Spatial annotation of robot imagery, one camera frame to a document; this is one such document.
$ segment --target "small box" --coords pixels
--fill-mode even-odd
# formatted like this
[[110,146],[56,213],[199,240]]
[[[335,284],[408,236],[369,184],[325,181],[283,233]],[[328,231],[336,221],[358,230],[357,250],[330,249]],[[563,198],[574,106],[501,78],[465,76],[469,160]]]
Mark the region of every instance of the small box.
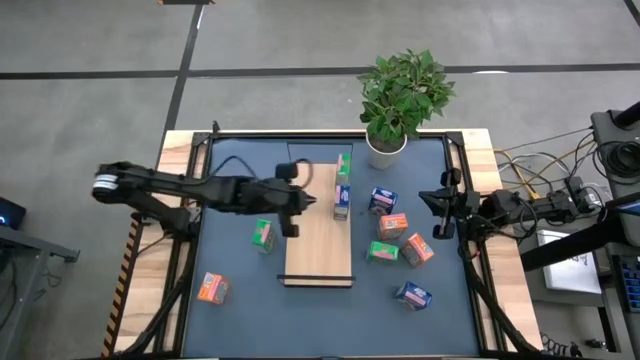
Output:
[[212,302],[222,305],[224,298],[227,296],[231,283],[222,275],[206,273],[200,291],[198,292],[198,300]]
[[372,241],[367,252],[367,261],[379,263],[393,263],[398,260],[399,249],[395,245]]
[[398,194],[377,187],[373,189],[371,193],[371,200],[369,201],[369,211],[376,215],[389,215],[393,210],[393,206],[398,200]]
[[349,192],[351,186],[336,185],[336,200],[333,205],[333,219],[347,220],[349,215]]
[[418,311],[431,304],[432,296],[418,285],[407,281],[398,289],[394,298],[409,309]]
[[409,227],[404,214],[385,215],[380,217],[378,237],[380,240],[391,240],[402,235]]
[[336,184],[349,185],[351,176],[351,154],[338,155],[338,166],[336,168]]
[[433,256],[433,250],[431,250],[427,242],[424,241],[418,233],[411,235],[400,251],[414,268],[424,264]]
[[276,232],[273,230],[271,221],[258,219],[256,231],[253,233],[253,239],[251,242],[260,249],[261,253],[271,253],[276,242]]

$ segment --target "metal stand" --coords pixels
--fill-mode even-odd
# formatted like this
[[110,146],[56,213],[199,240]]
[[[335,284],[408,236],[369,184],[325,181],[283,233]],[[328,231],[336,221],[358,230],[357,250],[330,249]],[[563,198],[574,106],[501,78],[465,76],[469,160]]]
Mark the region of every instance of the metal stand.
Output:
[[625,243],[618,216],[612,216],[582,231],[529,250],[520,255],[524,271],[539,269],[597,250],[610,242]]
[[7,267],[5,271],[14,272],[12,277],[15,279],[15,284],[12,280],[11,286],[15,288],[10,291],[15,291],[16,299],[11,308],[7,307],[6,310],[2,308],[2,313],[8,316],[4,327],[0,329],[0,359],[4,360],[17,357],[16,351],[20,337],[49,256],[60,256],[65,262],[76,262],[80,251],[56,245],[5,226],[0,226],[0,245],[3,251],[9,253],[3,254],[10,258],[11,262],[11,269]]

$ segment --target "potted plant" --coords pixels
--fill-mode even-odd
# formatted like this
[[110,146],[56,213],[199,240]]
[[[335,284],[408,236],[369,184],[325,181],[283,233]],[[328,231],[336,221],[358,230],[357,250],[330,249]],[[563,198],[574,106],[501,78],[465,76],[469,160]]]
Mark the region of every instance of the potted plant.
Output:
[[369,163],[378,169],[389,167],[407,145],[407,137],[417,137],[417,128],[455,96],[454,82],[445,82],[444,67],[433,60],[429,50],[380,56],[372,71],[358,76],[365,101],[360,120],[367,125]]

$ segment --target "gray floor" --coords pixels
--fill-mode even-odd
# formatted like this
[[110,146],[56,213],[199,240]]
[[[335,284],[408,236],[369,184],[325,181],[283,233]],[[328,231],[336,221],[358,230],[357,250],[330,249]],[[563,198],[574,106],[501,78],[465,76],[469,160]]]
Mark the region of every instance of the gray floor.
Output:
[[[0,0],[0,73],[175,70],[192,14],[153,0]],[[206,8],[191,67],[363,66],[406,47],[445,65],[637,63],[639,40],[622,0],[223,0]],[[425,126],[487,127],[496,147],[586,127],[640,94],[640,72],[451,78],[458,97]],[[101,162],[155,164],[174,83],[0,81],[0,195],[29,209],[25,231],[82,249],[75,265],[52,262],[63,285],[37,302],[22,357],[99,353],[130,210],[93,201],[92,174]],[[176,128],[361,127],[358,91],[345,76],[191,79]],[[514,153],[559,155],[580,137]],[[580,175],[604,184],[589,164]],[[534,306],[559,341],[598,336],[593,311]]]

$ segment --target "wooden table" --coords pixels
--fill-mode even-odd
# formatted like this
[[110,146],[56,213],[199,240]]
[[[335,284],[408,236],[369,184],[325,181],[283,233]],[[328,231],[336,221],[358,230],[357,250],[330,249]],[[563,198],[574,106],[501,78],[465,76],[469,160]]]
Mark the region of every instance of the wooden table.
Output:
[[[329,131],[340,133],[347,130]],[[422,131],[443,132],[448,130]],[[479,191],[481,194],[489,194],[496,189],[501,189],[502,183],[493,154],[489,131],[487,129],[452,129],[449,131],[462,132],[463,134],[466,158],[474,190]],[[157,169],[164,172],[184,174],[187,170],[193,134],[196,132],[206,131],[176,130],[167,132]],[[283,131],[247,130],[233,132],[268,134],[270,132],[281,133]],[[197,161],[201,163],[203,159],[204,155],[199,154]],[[454,165],[456,165],[458,159],[459,156],[454,156]],[[163,195],[158,197],[170,206],[180,205],[180,199],[178,198]],[[131,345],[149,323],[162,300],[172,242],[170,240],[160,242],[133,263],[131,260],[132,254],[136,251],[134,247],[137,238],[140,240],[139,247],[142,248],[162,236],[162,231],[157,225],[146,226],[144,231],[141,231],[141,229],[142,225],[133,220],[121,265],[122,271],[116,286],[111,313],[109,314],[107,333],[102,351],[105,356],[110,354],[110,349],[121,351]],[[185,243],[181,246],[187,248],[189,245]],[[504,236],[494,236],[486,242],[486,246],[491,275],[500,307],[527,341],[541,349],[542,343],[538,324],[516,242]],[[181,257],[181,260],[179,262],[179,273],[184,263],[184,256]],[[475,265],[476,270],[480,273],[479,265],[477,263]],[[177,308],[177,305],[174,306],[169,316],[165,334],[165,346],[167,348],[171,347],[175,334]],[[487,336],[487,346],[489,349],[496,349],[491,316],[482,300],[480,300],[480,308]],[[510,350],[514,350],[510,343],[508,343],[508,346]]]

